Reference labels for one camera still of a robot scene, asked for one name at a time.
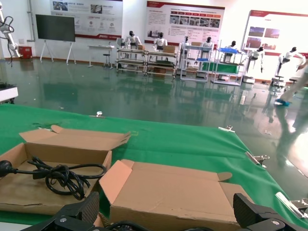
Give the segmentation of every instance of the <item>power plug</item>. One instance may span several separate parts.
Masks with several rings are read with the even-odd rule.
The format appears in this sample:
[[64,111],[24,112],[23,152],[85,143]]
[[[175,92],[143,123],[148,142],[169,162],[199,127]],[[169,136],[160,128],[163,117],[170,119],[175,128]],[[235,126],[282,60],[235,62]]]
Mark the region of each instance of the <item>power plug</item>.
[[0,161],[0,178],[5,177],[9,173],[14,173],[14,168],[12,166],[12,163],[8,160],[2,160]]

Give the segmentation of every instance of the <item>metal rack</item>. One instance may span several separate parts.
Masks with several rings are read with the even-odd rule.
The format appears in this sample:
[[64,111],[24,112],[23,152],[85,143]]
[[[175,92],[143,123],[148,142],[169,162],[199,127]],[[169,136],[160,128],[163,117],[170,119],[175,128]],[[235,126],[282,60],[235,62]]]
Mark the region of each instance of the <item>metal rack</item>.
[[[135,54],[135,57],[137,57],[138,54],[142,55],[144,57],[143,60],[138,60],[138,59],[131,59],[131,58],[121,58],[122,54],[129,53],[129,54]],[[142,51],[142,50],[135,50],[135,49],[121,49],[118,48],[116,51],[116,69],[118,70],[123,70],[123,71],[134,71],[134,72],[142,72],[144,74],[147,73],[147,51]],[[132,65],[136,66],[137,69],[126,69],[126,68],[119,68],[119,64],[124,64],[124,65]]]
[[[211,57],[212,57],[212,48],[211,47],[203,47],[203,46],[185,46],[183,47],[183,50],[187,50],[187,54],[189,53],[189,50],[195,50],[195,51],[200,51],[201,52],[201,58],[203,58],[203,52],[207,52],[207,60],[199,60],[199,59],[185,59],[185,52],[182,53],[182,58],[181,58],[181,63],[180,63],[180,78],[181,80],[190,80],[190,81],[197,81],[197,82],[207,82],[208,80],[208,73],[210,72],[210,65],[208,65],[208,70],[202,70],[202,64],[203,63],[210,63]],[[192,62],[198,62],[199,63],[199,68],[196,70],[196,78],[189,78],[189,77],[184,77],[183,71],[187,72],[186,69],[186,63],[188,61]]]
[[[167,76],[173,76],[175,78],[177,65],[176,62],[173,64],[159,64],[157,62],[150,61],[150,57],[156,56],[156,57],[166,57],[166,58],[175,58],[177,60],[178,55],[174,53],[165,53],[165,52],[156,52],[156,51],[147,51],[147,61],[146,61],[146,73],[147,74],[157,74],[157,75],[167,75]],[[166,74],[166,73],[158,73],[158,72],[149,72],[150,68],[161,68],[166,70],[172,70],[172,74]]]
[[[245,70],[246,70],[246,65],[247,65],[247,62],[244,64],[244,70],[241,72],[238,73],[238,74],[235,74],[235,73],[228,73],[228,72],[220,72],[218,71],[218,64],[224,64],[224,65],[232,65],[234,66],[234,64],[228,64],[228,63],[222,63],[220,62],[220,53],[230,53],[228,51],[222,51],[221,50],[221,41],[220,41],[220,45],[219,45],[219,49],[217,48],[216,51],[215,51],[215,57],[218,57],[218,59],[214,60],[214,65],[213,65],[213,69],[212,69],[212,73],[214,75],[214,79],[211,80],[212,83],[218,83],[218,84],[226,84],[226,85],[234,85],[234,86],[240,86],[242,84],[242,80],[243,80],[243,76],[244,76],[244,73],[245,73]],[[247,55],[247,53],[245,52],[242,52],[242,53],[234,53],[234,55],[236,54],[240,54],[241,55],[241,60],[243,58],[243,55]],[[216,80],[216,75],[226,75],[226,76],[229,76],[228,80],[225,81],[225,80],[219,80],[217,79]],[[229,81],[231,76],[235,76],[236,77],[236,81],[235,82],[231,82]]]

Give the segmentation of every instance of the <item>green tablecloth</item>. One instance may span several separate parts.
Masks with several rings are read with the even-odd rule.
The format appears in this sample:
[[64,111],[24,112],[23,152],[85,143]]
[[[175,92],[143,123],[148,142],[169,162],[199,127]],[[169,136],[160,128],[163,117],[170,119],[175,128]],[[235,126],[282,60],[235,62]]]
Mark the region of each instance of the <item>green tablecloth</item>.
[[[266,169],[246,157],[248,148],[235,133],[217,128],[194,127],[121,118],[98,119],[86,115],[0,105],[0,153],[23,142],[19,132],[48,128],[57,124],[64,128],[110,132],[131,131],[129,142],[113,151],[113,163],[118,159],[189,167],[233,174],[229,183],[240,184],[256,204],[272,207],[285,219],[308,228],[308,222],[298,219],[275,197],[283,192]],[[101,195],[101,210],[108,213],[109,204]],[[0,221],[35,224],[48,216],[0,212]]]

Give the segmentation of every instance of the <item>wall-mounted screen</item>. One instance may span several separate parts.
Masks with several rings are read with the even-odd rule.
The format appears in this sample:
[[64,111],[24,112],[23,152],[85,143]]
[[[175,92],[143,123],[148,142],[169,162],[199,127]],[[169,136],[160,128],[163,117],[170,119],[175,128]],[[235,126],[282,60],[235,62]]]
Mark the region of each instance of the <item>wall-mounted screen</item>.
[[36,14],[38,38],[75,42],[73,17]]

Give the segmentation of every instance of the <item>red and white poster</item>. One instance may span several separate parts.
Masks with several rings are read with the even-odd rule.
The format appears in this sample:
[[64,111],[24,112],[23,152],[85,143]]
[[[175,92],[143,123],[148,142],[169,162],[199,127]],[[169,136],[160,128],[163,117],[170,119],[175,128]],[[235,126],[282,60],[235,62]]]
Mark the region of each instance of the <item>red and white poster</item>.
[[163,32],[170,45],[178,45],[185,36],[190,42],[211,37],[217,44],[224,11],[224,7],[147,1],[145,42],[153,43]]
[[122,36],[123,0],[50,0],[51,14],[75,18],[76,37],[116,40]]
[[307,14],[251,11],[244,43],[255,50],[264,47],[267,55],[278,55],[297,47],[308,52]]

